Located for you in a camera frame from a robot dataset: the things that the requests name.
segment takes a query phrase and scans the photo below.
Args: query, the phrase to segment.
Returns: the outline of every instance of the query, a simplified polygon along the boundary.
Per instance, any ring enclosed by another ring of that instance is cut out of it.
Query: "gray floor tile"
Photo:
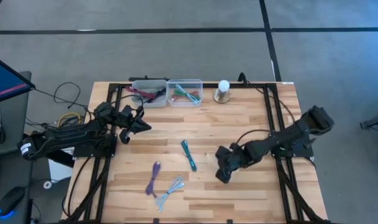
[[[5,0],[0,29],[263,27],[253,0]]]
[[[336,123],[314,144],[329,218],[378,223],[378,132],[359,126],[378,115],[378,33],[274,34],[274,42],[301,109],[323,106]]]
[[[378,27],[378,0],[266,0],[271,27]]]
[[[145,75],[237,80],[240,72],[254,81],[273,80],[262,33],[0,35],[0,59],[18,71],[30,70],[40,90],[52,92],[63,82],[79,84],[78,102],[83,104],[88,103],[96,81]],[[66,99],[73,100],[75,95],[72,86],[60,91]],[[31,92],[27,115],[38,122],[52,121],[66,113],[67,106]],[[83,114],[81,108],[73,110]]]

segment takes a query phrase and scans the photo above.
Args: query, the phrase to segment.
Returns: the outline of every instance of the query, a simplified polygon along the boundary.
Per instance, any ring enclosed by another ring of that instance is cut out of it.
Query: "plastic bin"
[[[167,87],[167,82],[165,80],[137,80],[132,83],[132,87],[137,90],[144,91],[147,93],[155,93],[157,91],[162,90],[163,88]],[[144,103],[144,108],[156,108],[156,107],[163,107],[167,105],[167,92],[166,94],[157,97],[151,103]],[[141,105],[140,99],[137,97],[131,97],[132,102],[136,106]]]
[[[199,92],[199,100],[192,102],[188,97],[183,96],[175,98],[174,90],[176,85],[179,84],[186,92],[191,93],[193,91]],[[182,80],[169,80],[167,82],[167,100],[171,106],[200,106],[203,100],[203,81],[199,79],[182,79]]]

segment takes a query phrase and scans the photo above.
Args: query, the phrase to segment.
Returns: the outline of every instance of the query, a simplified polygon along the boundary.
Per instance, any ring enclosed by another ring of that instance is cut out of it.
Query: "wooden tabletop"
[[[106,100],[108,86],[109,82],[94,83],[90,111]],[[298,119],[301,111],[294,85],[277,83],[277,87],[279,98]],[[229,147],[248,130],[269,129],[263,94],[252,88],[231,89],[231,99],[226,104],[219,104],[214,101],[212,91],[210,88],[203,90],[200,107],[172,108],[167,105],[164,108],[145,108],[144,120],[152,126],[152,130],[132,135],[128,145],[118,141],[108,176],[103,223],[151,223],[153,218],[159,218],[161,223],[226,223],[227,219],[236,223],[285,223],[272,156],[265,156],[260,163],[233,172],[228,184],[215,177],[218,165],[214,155],[220,145]],[[130,98],[122,100],[120,109],[124,105],[135,107]],[[284,108],[283,116],[286,126],[290,125],[292,120]],[[267,133],[252,133],[241,142],[266,137]],[[191,171],[188,159],[182,154],[180,142],[184,139],[196,162],[197,172]],[[75,162],[68,194],[84,160]],[[79,176],[73,193],[72,211],[88,191],[93,161],[91,159],[87,163]],[[157,195],[164,194],[179,175],[185,183],[183,188],[168,196],[161,213],[153,196],[145,194],[155,161],[161,162],[154,185]],[[315,168],[302,158],[293,158],[293,164],[300,193],[316,214],[327,218]],[[295,218],[292,196],[289,196]],[[95,217],[97,203],[98,194],[94,199],[92,218]]]

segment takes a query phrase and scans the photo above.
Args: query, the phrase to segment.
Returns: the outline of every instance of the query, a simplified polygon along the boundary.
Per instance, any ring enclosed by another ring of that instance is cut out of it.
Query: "monitor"
[[[0,61],[0,101],[35,89],[35,85]]]

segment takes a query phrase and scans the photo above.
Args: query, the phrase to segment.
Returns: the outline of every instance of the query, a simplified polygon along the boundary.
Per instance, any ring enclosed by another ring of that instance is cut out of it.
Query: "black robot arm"
[[[309,134],[322,135],[327,133],[334,125],[334,121],[328,116],[323,108],[314,106],[294,124],[279,132],[272,133],[264,140],[249,141],[243,145],[232,143],[230,149],[220,146],[216,157],[218,158],[219,170],[216,177],[224,182],[229,182],[231,172],[242,167],[246,168],[259,161],[269,151],[276,149],[291,150],[298,147],[299,140],[308,137]],[[314,140],[308,140],[301,147],[309,147]]]
[[[23,158],[29,161],[41,157],[51,159],[59,150],[68,148],[74,149],[73,157],[110,157],[114,154],[117,137],[108,134],[108,124],[123,128],[120,140],[124,144],[130,140],[129,133],[136,134],[152,128],[142,120],[143,107],[136,109],[135,115],[132,114],[133,110],[126,105],[119,113],[110,103],[103,102],[94,110],[95,119],[88,123],[34,132],[18,143],[18,148]]]

